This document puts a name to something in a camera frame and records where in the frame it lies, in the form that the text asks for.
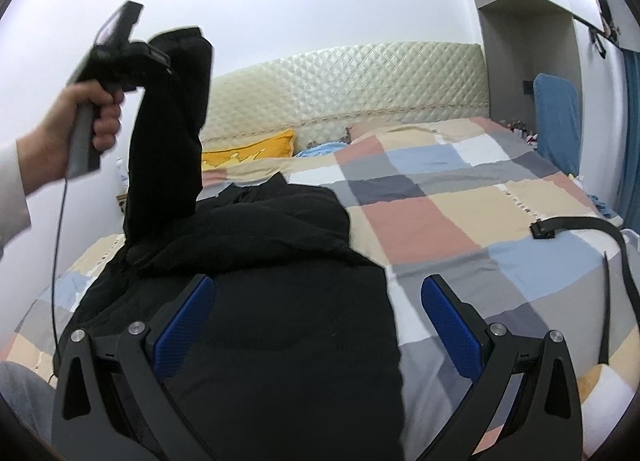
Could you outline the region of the white sleeved left forearm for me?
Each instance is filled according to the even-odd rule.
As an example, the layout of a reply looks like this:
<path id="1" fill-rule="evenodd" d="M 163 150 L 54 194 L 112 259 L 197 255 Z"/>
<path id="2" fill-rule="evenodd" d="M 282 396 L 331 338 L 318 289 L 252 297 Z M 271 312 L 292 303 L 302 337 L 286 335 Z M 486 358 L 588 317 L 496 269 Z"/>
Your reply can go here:
<path id="1" fill-rule="evenodd" d="M 29 210 L 22 182 L 17 143 L 1 145 L 0 151 L 0 240 L 4 250 L 17 235 L 30 227 Z"/>

